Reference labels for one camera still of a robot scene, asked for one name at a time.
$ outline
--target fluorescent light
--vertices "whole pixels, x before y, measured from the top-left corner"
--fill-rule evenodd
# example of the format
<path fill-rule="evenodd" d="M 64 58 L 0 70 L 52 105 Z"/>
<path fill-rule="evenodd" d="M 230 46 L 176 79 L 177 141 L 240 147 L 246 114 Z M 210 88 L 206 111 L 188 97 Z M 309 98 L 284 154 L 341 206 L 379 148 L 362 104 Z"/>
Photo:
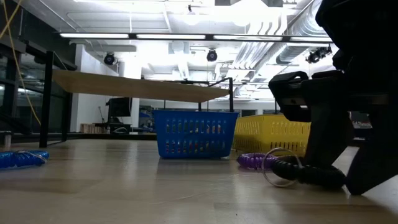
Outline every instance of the fluorescent light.
<path fill-rule="evenodd" d="M 258 40 L 258 41 L 281 41 L 282 37 L 261 35 L 215 35 L 215 40 Z"/>
<path fill-rule="evenodd" d="M 330 37 L 291 37 L 291 42 L 323 42 L 323 43 L 333 43 Z"/>
<path fill-rule="evenodd" d="M 87 34 L 87 33 L 62 33 L 61 37 L 81 39 L 128 39 L 129 34 Z"/>
<path fill-rule="evenodd" d="M 204 46 L 190 46 L 189 49 L 190 50 L 202 50 L 202 51 L 208 51 L 209 50 L 208 47 L 204 47 Z"/>
<path fill-rule="evenodd" d="M 74 0 L 75 2 L 93 2 L 93 3 L 120 3 L 120 4 L 183 4 L 186 5 L 187 3 L 191 4 L 192 6 L 200 6 L 202 2 L 194 2 L 192 0 L 178 0 L 178 1 L 171 1 L 171 0 Z"/>
<path fill-rule="evenodd" d="M 218 84 L 229 84 L 229 82 L 220 82 Z M 268 85 L 268 83 L 261 82 L 233 82 L 234 85 Z"/>
<path fill-rule="evenodd" d="M 329 44 L 287 43 L 288 47 L 329 47 Z"/>
<path fill-rule="evenodd" d="M 186 39 L 186 40 L 204 40 L 206 35 L 198 34 L 137 34 L 137 39 Z"/>

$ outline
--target ceiling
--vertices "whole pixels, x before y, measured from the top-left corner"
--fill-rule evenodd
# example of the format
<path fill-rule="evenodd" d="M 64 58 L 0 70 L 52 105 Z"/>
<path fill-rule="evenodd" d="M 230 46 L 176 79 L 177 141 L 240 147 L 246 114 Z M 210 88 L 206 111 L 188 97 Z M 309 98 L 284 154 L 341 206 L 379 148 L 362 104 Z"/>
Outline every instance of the ceiling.
<path fill-rule="evenodd" d="M 202 34 L 282 34 L 286 25 L 310 2 L 310 0 L 296 0 L 297 4 L 284 4 L 283 8 L 267 7 L 261 0 L 241 0 L 232 6 L 215 6 L 215 0 L 168 0 L 168 1 L 130 1 L 117 0 L 29 0 L 23 2 L 23 7 L 42 19 L 60 32 L 148 32 L 148 33 L 202 33 Z M 188 4 L 192 5 L 192 12 L 188 11 Z M 269 14 L 276 14 L 276 21 L 270 19 Z M 217 69 L 221 66 L 231 68 L 238 55 L 243 52 L 241 42 L 185 42 L 186 54 L 181 57 L 175 54 L 171 41 L 136 41 L 136 40 L 91 40 L 86 49 L 102 60 L 105 55 L 103 49 L 114 46 L 136 46 L 136 54 L 142 63 L 142 74 L 148 78 L 174 79 L 176 72 L 182 73 L 182 68 L 195 74 L 195 78 L 209 80 L 220 79 Z M 191 50 L 192 47 L 202 47 L 200 50 Z M 271 49 L 272 44 L 251 46 L 247 61 L 254 60 L 256 54 L 264 57 L 266 50 L 256 52 L 256 47 Z M 207 62 L 208 49 L 216 49 L 216 62 Z M 294 62 L 296 66 L 273 65 L 255 69 L 256 77 L 262 76 L 266 82 L 280 72 L 293 72 L 331 68 L 331 61 L 327 58 L 319 65 L 310 65 L 304 55 L 299 55 Z M 236 73 L 235 79 L 242 79 Z"/>

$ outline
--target security camera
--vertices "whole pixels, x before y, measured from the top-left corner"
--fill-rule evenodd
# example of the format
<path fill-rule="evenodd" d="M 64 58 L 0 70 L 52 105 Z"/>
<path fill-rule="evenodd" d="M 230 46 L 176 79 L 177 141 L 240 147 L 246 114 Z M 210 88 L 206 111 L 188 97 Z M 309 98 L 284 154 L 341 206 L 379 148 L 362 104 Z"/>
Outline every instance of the security camera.
<path fill-rule="evenodd" d="M 214 49 L 209 50 L 209 52 L 207 53 L 207 61 L 215 62 L 216 60 L 217 60 L 216 50 L 214 50 Z"/>
<path fill-rule="evenodd" d="M 105 58 L 104 58 L 104 63 L 107 65 L 114 65 L 118 62 L 118 59 L 116 57 L 114 57 L 114 53 L 110 52 L 107 53 Z"/>
<path fill-rule="evenodd" d="M 331 47 L 319 47 L 314 51 L 310 52 L 310 55 L 305 59 L 308 63 L 318 63 L 321 59 L 325 58 L 326 55 L 332 53 Z"/>

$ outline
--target white wall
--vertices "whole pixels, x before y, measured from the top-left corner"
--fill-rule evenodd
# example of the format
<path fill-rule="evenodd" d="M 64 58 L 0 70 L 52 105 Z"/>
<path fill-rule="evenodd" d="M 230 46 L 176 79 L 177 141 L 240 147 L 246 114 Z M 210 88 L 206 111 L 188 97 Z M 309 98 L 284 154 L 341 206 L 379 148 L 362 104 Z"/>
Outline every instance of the white wall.
<path fill-rule="evenodd" d="M 79 72 L 118 76 L 116 72 L 87 53 L 85 46 L 81 44 L 76 45 L 75 64 L 78 66 Z M 81 123 L 100 123 L 101 113 L 98 109 L 99 106 L 101 107 L 103 118 L 107 121 L 108 107 L 105 106 L 105 103 L 110 98 L 110 96 L 103 95 L 74 93 L 70 131 L 79 131 Z"/>
<path fill-rule="evenodd" d="M 119 64 L 119 74 L 121 77 L 140 79 L 141 63 L 136 54 L 131 54 L 124 58 L 125 62 Z M 132 127 L 139 126 L 139 98 L 131 100 L 130 117 L 119 118 L 124 124 L 131 124 Z"/>
<path fill-rule="evenodd" d="M 151 106 L 153 108 L 163 108 L 163 100 L 148 100 L 140 99 L 139 102 L 142 106 Z M 179 109 L 197 109 L 197 103 L 186 103 L 179 101 L 166 101 L 166 108 L 179 108 Z M 201 108 L 203 110 L 207 109 L 207 103 L 202 103 Z M 229 109 L 228 101 L 210 101 L 209 109 Z M 257 114 L 262 114 L 263 110 L 273 110 L 275 109 L 275 103 L 273 101 L 250 101 L 250 102 L 234 102 L 235 110 L 257 110 Z"/>

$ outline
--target shelf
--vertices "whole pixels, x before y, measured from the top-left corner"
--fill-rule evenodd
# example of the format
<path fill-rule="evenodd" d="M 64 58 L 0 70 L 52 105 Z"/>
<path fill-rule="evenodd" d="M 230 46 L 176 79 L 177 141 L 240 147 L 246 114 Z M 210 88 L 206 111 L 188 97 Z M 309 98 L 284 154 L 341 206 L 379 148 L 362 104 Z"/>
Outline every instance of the shelf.
<path fill-rule="evenodd" d="M 53 70 L 53 77 L 69 93 L 124 96 L 202 103 L 228 95 L 220 88 Z"/>

